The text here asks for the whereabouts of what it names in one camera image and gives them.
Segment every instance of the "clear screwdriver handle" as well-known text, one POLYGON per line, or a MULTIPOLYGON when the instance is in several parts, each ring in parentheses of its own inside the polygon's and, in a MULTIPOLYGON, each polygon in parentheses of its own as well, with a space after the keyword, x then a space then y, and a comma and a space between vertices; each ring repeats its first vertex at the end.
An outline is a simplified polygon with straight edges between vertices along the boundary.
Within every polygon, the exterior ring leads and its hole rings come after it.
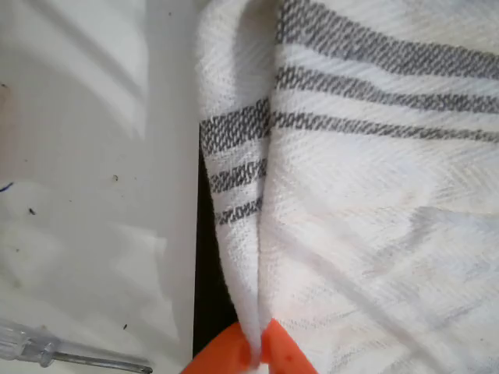
POLYGON ((43 330, 35 330, 0 319, 0 358, 38 362, 46 368, 61 341, 43 330))

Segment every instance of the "blue mark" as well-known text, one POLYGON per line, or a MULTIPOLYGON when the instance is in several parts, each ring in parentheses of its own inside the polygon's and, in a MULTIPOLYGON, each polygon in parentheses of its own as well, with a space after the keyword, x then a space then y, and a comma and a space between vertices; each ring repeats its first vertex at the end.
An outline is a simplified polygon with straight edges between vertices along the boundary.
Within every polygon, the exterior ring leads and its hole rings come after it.
POLYGON ((10 189, 12 186, 14 185, 14 182, 10 182, 8 185, 0 188, 0 192, 5 192, 7 191, 8 189, 10 189))

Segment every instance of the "white towel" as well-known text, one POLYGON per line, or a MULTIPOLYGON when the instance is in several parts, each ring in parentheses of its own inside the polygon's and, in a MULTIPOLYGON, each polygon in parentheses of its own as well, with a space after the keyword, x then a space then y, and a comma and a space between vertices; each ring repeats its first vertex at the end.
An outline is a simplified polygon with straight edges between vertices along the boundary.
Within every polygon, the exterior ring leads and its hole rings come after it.
POLYGON ((221 263, 255 355, 499 372, 499 2, 214 0, 198 37, 221 263))

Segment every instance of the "woven fabric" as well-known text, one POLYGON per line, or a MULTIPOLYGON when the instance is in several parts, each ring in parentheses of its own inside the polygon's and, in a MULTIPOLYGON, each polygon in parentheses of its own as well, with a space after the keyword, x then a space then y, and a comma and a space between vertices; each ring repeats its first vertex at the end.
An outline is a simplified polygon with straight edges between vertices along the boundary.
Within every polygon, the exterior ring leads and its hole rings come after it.
POLYGON ((499 2, 220 0, 201 143, 242 327, 319 373, 499 371, 499 2))

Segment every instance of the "cloth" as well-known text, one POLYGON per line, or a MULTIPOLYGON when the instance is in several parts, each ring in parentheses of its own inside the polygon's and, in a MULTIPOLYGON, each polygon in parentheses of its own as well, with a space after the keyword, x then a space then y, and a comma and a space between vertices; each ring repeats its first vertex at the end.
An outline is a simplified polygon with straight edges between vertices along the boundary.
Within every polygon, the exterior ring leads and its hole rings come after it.
POLYGON ((255 355, 499 372, 499 2, 213 0, 200 136, 255 355))

